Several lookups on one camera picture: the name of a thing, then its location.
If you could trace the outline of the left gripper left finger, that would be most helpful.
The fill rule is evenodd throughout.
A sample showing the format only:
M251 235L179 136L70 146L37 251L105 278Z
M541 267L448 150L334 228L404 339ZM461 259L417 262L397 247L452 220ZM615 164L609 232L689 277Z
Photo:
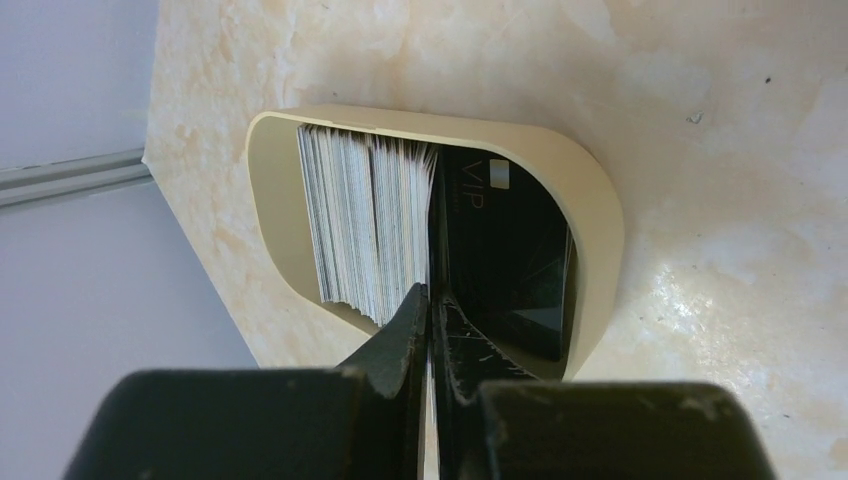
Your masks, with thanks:
M429 299L339 365L143 370L105 396L68 479L418 479Z

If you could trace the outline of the beige oval card tray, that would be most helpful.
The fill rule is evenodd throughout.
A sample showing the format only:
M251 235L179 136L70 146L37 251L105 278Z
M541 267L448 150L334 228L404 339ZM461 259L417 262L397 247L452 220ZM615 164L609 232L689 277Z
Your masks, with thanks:
M300 298L368 337L379 329L372 320L349 306L320 299L297 142L303 124L487 150L531 173L551 194L574 235L574 323L565 366L554 376L564 381L575 377L612 319L625 243L621 201L586 149L538 126L362 106L307 105L254 117L245 153L258 226L271 260Z

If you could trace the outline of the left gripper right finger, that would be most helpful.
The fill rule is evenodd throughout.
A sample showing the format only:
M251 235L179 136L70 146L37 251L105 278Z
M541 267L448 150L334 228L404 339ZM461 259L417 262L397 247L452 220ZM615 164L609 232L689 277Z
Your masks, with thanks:
M699 382L543 381L442 295L431 304L444 479L772 479L753 423Z

